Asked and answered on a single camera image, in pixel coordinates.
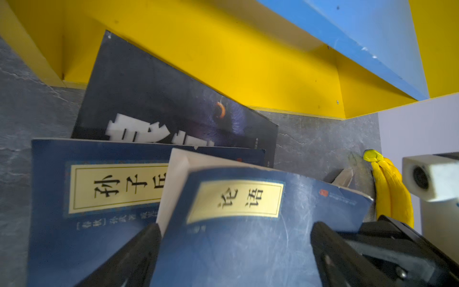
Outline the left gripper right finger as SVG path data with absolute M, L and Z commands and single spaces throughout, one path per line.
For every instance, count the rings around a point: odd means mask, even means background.
M 310 243 L 324 287 L 393 287 L 394 282 L 323 222 L 316 222 Z

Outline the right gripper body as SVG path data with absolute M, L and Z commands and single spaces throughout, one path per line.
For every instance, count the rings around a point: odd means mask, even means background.
M 459 265 L 409 225 L 381 215 L 340 236 L 400 287 L 457 287 Z

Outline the black wolf cover book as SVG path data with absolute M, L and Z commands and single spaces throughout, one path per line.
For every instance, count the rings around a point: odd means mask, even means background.
M 72 137 L 261 149 L 273 167 L 278 126 L 106 31 Z

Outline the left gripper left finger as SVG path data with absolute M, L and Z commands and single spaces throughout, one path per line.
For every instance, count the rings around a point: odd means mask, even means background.
M 78 287 L 148 287 L 161 244 L 158 224 L 146 226 Z

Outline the blue book Sunzi label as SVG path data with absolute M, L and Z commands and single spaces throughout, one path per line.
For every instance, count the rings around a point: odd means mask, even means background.
M 171 145 L 32 141 L 30 287 L 71 287 L 157 219 Z

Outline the blue book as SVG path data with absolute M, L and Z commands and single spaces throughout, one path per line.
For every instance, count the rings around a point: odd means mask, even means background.
M 345 169 L 334 169 L 324 177 L 324 182 L 349 188 L 354 177 L 352 168 L 348 167 Z

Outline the blue book Lunyu label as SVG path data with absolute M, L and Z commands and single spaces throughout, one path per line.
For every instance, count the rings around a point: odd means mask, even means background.
M 373 200 L 295 173 L 173 149 L 153 287 L 319 287 L 315 222 L 360 229 Z

